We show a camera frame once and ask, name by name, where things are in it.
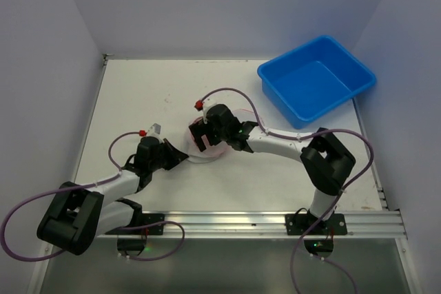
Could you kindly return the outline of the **white mesh laundry bag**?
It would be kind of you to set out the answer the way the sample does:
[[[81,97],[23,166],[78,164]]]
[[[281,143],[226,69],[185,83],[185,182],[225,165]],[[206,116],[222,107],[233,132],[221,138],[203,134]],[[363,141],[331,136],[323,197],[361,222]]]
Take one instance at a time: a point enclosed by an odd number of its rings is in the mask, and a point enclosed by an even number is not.
[[[235,109],[232,111],[232,114],[237,117],[240,122],[256,122],[255,114],[249,109]],[[211,146],[208,142],[208,139],[204,136],[203,142],[206,149],[204,151],[200,151],[190,130],[188,130],[187,133],[184,135],[184,141],[184,152],[189,156],[187,160],[194,164],[214,162],[231,149],[231,147],[225,142],[221,142],[218,145]]]

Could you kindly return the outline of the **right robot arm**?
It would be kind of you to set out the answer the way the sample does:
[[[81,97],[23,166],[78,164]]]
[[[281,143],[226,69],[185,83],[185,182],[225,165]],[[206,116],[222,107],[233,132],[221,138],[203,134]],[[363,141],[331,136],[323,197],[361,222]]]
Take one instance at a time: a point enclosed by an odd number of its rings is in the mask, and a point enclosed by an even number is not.
[[[265,133],[255,121],[241,122],[224,104],[197,101],[203,117],[189,126],[199,151],[226,143],[236,151],[265,153],[300,162],[315,187],[308,213],[323,222],[335,211],[335,202],[356,163],[351,152],[332,134],[320,129],[311,141],[287,140]]]

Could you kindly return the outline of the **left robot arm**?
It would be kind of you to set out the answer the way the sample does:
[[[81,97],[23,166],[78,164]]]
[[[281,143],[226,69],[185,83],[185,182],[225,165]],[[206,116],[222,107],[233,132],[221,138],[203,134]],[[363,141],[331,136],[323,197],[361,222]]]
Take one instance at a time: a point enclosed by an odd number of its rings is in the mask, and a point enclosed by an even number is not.
[[[80,255],[95,237],[105,233],[134,234],[143,239],[162,235],[164,215],[143,215],[142,206],[128,196],[146,188],[155,171],[171,170],[187,158],[166,139],[142,138],[115,179],[90,188],[63,183],[37,227],[37,237]]]

